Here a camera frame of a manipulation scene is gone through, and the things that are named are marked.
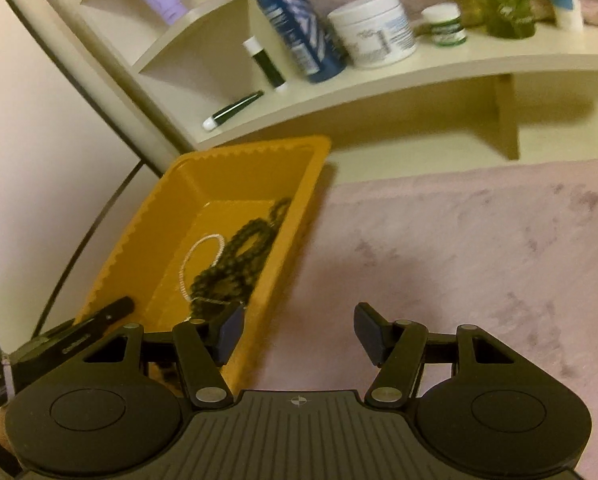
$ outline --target small green jar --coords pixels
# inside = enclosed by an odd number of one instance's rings
[[[453,2],[433,5],[421,11],[430,24],[432,41],[438,46],[457,46],[467,39],[461,25],[461,10]]]

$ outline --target screw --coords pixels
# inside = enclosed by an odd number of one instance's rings
[[[216,386],[208,386],[201,388],[195,395],[201,402],[219,402],[224,400],[228,394],[223,388],[217,388]]]
[[[401,398],[401,391],[390,386],[375,388],[370,396],[377,402],[396,402]]]

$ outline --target lip balm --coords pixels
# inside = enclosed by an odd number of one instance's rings
[[[247,106],[251,105],[257,99],[259,99],[263,95],[261,90],[257,90],[256,92],[246,95],[246,97],[242,97],[237,102],[234,102],[231,105],[228,105],[226,108],[222,108],[218,112],[212,114],[209,118],[207,118],[203,123],[202,126],[204,127],[205,131],[211,132],[220,124],[225,123],[231,117],[234,117],[240,111],[242,111]]]
[[[249,40],[243,42],[243,46],[246,47],[250,57],[259,65],[259,68],[263,71],[268,79],[268,82],[274,86],[275,91],[283,92],[287,88],[284,77],[281,75],[277,67],[272,63],[270,56],[263,49],[257,38],[254,36]]]

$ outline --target black device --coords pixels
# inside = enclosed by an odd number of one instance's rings
[[[357,305],[355,333],[381,368],[355,391],[244,391],[221,377],[243,306],[168,333],[127,324],[28,386],[6,414],[22,480],[574,480],[585,404],[474,325],[429,333]],[[174,362],[183,397],[146,376]],[[428,363],[452,376],[417,397]]]
[[[108,327],[134,309],[135,304],[130,298],[121,298],[82,322],[73,324],[74,320],[70,319],[55,326],[11,354],[5,354],[0,348],[0,406],[45,373],[102,338]]]

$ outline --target white wall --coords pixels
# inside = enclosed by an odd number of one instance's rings
[[[79,241],[138,158],[0,0],[0,343],[32,333]],[[154,185],[137,181],[95,236],[54,320],[74,316],[123,226]]]

